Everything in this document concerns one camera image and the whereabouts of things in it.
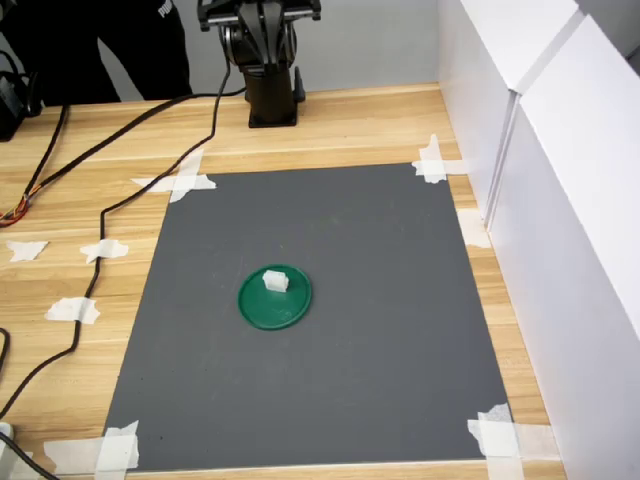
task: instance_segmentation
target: power cord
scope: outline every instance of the power cord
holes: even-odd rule
[[[137,198],[141,197],[142,195],[144,195],[147,191],[149,191],[151,188],[153,188],[153,186],[156,185],[163,178],[171,175],[171,173],[173,173],[173,171],[194,150],[200,148],[202,145],[204,145],[206,142],[208,142],[209,140],[211,140],[215,136],[215,134],[216,134],[216,126],[217,126],[217,122],[218,122],[218,110],[219,110],[219,107],[220,107],[220,99],[223,96],[231,96],[231,95],[240,94],[240,93],[244,92],[244,90],[245,90],[245,89],[240,89],[240,90],[237,90],[235,92],[229,92],[229,93],[226,93],[226,94],[223,93],[224,92],[224,88],[225,88],[225,86],[227,84],[227,81],[229,79],[229,75],[231,73],[231,67],[230,67],[230,64],[229,64],[229,60],[227,58],[225,58],[225,60],[226,60],[226,62],[225,62],[226,63],[226,72],[225,72],[224,78],[222,80],[222,83],[220,84],[220,88],[218,89],[218,93],[216,93],[216,94],[201,93],[201,94],[185,95],[183,97],[178,97],[176,99],[164,102],[164,103],[162,103],[162,104],[160,104],[160,105],[148,110],[147,112],[141,114],[140,116],[135,118],[133,121],[131,121],[130,123],[128,123],[127,125],[122,127],[120,130],[115,132],[113,135],[109,136],[107,139],[103,140],[102,142],[100,142],[96,146],[90,148],[85,153],[83,153],[82,155],[80,155],[79,157],[74,159],[73,161],[69,162],[66,166],[64,166],[63,168],[61,168],[60,170],[58,170],[54,174],[52,174],[49,177],[47,177],[42,183],[40,183],[38,185],[35,185],[35,182],[37,181],[37,178],[40,175],[40,172],[42,171],[42,168],[44,167],[44,164],[46,163],[49,155],[51,154],[51,151],[53,150],[53,146],[55,145],[55,142],[56,142],[57,137],[58,137],[58,135],[60,133],[60,130],[62,129],[62,125],[65,122],[65,118],[66,118],[66,115],[67,115],[67,112],[68,112],[68,107],[63,107],[62,111],[60,112],[60,119],[58,120],[58,125],[56,126],[56,131],[54,132],[54,136],[52,138],[52,141],[49,144],[49,148],[47,148],[47,152],[45,153],[45,156],[43,157],[43,159],[38,164],[38,167],[36,168],[36,171],[34,172],[34,175],[31,178],[31,180],[29,182],[29,185],[27,186],[27,189],[25,190],[25,194],[23,196],[23,199],[21,200],[21,204],[24,202],[24,207],[23,207],[24,211],[21,211],[19,218],[17,220],[15,220],[14,222],[12,222],[12,223],[15,223],[16,221],[18,221],[20,218],[22,218],[26,214],[26,211],[27,211],[28,206],[30,204],[31,197],[33,195],[35,195],[35,193],[37,193],[42,187],[54,182],[55,180],[59,179],[60,177],[66,175],[71,170],[73,170],[75,167],[77,167],[80,163],[82,163],[84,160],[89,158],[91,155],[93,155],[97,151],[101,150],[105,146],[109,145],[114,140],[120,138],[122,135],[124,135],[129,130],[133,129],[135,126],[137,126],[140,123],[144,122],[148,118],[150,118],[150,117],[152,117],[152,116],[154,116],[154,115],[166,110],[167,108],[172,107],[173,105],[177,105],[178,103],[184,102],[185,100],[188,100],[188,99],[191,99],[191,98],[214,97],[215,96],[216,97],[216,101],[215,101],[215,104],[214,104],[214,107],[213,107],[213,120],[212,120],[212,124],[211,124],[211,132],[206,137],[204,137],[203,139],[201,139],[200,141],[196,142],[194,145],[189,147],[189,149],[187,149],[187,151],[185,151],[182,155],[180,155],[180,157],[167,170],[165,170],[160,175],[155,177],[148,185],[145,185],[144,187],[142,187],[140,190],[138,190],[134,194],[128,196],[124,200],[121,200],[121,201],[119,201],[119,202],[117,202],[117,203],[105,208],[104,210],[102,210],[100,212],[100,240],[104,240],[105,237],[106,237],[106,216],[107,216],[108,213],[110,213],[110,212],[112,212],[114,210],[117,210],[117,209],[119,209],[121,207],[124,207],[125,205],[129,204],[130,202],[132,202],[135,199],[137,199]],[[96,260],[95,260],[95,267],[94,267],[93,277],[91,278],[91,281],[89,282],[89,286],[87,287],[87,290],[86,290],[85,295],[84,295],[85,298],[91,298],[91,295],[93,294],[93,291],[94,291],[95,286],[96,286],[96,282],[98,281],[98,277],[100,276],[101,263],[102,263],[102,258],[101,257],[97,257]],[[20,383],[20,385],[18,386],[16,391],[13,393],[13,395],[11,395],[11,397],[7,401],[6,405],[4,406],[2,411],[0,412],[0,420],[2,418],[4,418],[4,416],[11,409],[11,407],[13,406],[13,404],[15,403],[17,398],[19,397],[19,395],[22,393],[22,391],[25,389],[25,387],[29,384],[29,382],[33,379],[33,377],[35,377],[38,374],[38,372],[40,372],[47,365],[55,362],[56,360],[64,357],[65,355],[68,355],[69,353],[72,353],[72,352],[74,352],[76,350],[76,348],[78,346],[78,342],[80,340],[80,329],[81,329],[82,323],[80,322],[79,319],[75,320],[74,323],[75,323],[75,325],[74,325],[73,340],[71,342],[71,346],[69,348],[63,350],[62,352],[57,353],[56,355],[48,358],[44,362],[42,362],[40,365],[35,367],[25,377],[25,379],[22,381],[22,383]],[[4,359],[5,359],[6,355],[7,355],[8,350],[9,350],[9,343],[10,343],[9,332],[6,331],[5,329],[1,329],[1,333],[4,335],[5,341],[4,341],[4,345],[3,345],[3,348],[2,348],[2,353],[0,354],[0,373],[2,371],[2,364],[4,363]],[[55,477],[54,475],[48,473],[44,468],[42,468],[40,465],[38,465],[36,462],[34,462],[31,458],[29,458],[29,456],[26,455],[26,453],[22,449],[20,449],[20,447],[18,447],[18,445],[15,442],[13,442],[9,437],[4,435],[2,432],[0,432],[0,440],[2,440],[4,443],[6,443],[7,446],[11,450],[13,450],[25,463],[27,463],[27,465],[29,465],[33,470],[38,472],[40,475],[45,477],[47,480],[49,480],[49,479],[58,480],[57,477]]]

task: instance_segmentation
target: white cube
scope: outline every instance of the white cube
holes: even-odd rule
[[[273,292],[285,293],[289,286],[289,278],[284,272],[267,270],[264,272],[264,275],[262,275],[262,280],[264,281],[264,286],[267,287],[267,290],[271,290]]]

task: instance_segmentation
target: white partition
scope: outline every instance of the white partition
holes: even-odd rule
[[[579,14],[573,0],[441,0],[439,79],[484,214],[517,93]]]
[[[588,18],[505,156],[491,236],[570,480],[640,478],[639,126],[640,79]]]

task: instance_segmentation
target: person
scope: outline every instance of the person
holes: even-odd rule
[[[2,32],[45,105],[120,101],[98,39],[145,100],[192,93],[180,15],[172,0],[0,0]]]

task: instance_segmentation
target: tape strip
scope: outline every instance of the tape strip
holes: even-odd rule
[[[136,421],[122,429],[109,428],[100,438],[45,442],[44,452],[56,464],[56,474],[121,480],[127,470],[138,467],[137,429]]]
[[[431,135],[431,140],[426,148],[420,149],[420,160],[413,162],[416,176],[424,176],[427,183],[438,183],[447,179],[447,175],[466,175],[467,168],[462,160],[442,160],[440,143],[436,134]]]
[[[469,170],[467,169],[467,165],[464,163],[464,160],[445,160],[444,170],[447,172],[447,175],[469,174]]]
[[[479,412],[467,428],[487,458],[491,480],[524,480],[522,460],[560,461],[552,428],[513,423],[507,404]]]
[[[191,190],[212,190],[216,188],[216,183],[209,180],[209,177],[198,175],[203,155],[203,149],[192,152],[180,164],[180,170],[178,170],[176,176],[163,178],[151,187],[149,192],[171,192],[169,203],[173,203],[182,199]],[[132,181],[141,187],[145,187],[153,181],[153,178],[133,178]]]
[[[480,210],[477,208],[461,208],[457,213],[465,245],[491,248],[491,240],[489,240],[489,235],[484,228]]]
[[[13,257],[10,262],[28,262],[35,258],[44,250],[49,242],[12,242],[7,240],[7,247],[13,250]]]
[[[426,183],[438,183],[447,179],[447,172],[444,168],[442,155],[440,154],[440,144],[438,136],[431,135],[431,141],[426,148],[420,149],[420,160],[413,162],[416,169],[416,176],[424,176]]]
[[[85,297],[62,298],[54,303],[44,318],[47,320],[73,322],[93,325],[100,316],[96,309],[96,301]]]
[[[87,256],[87,263],[93,262],[96,258],[118,258],[129,253],[129,246],[123,245],[118,240],[100,240],[100,243],[86,245],[80,249]]]

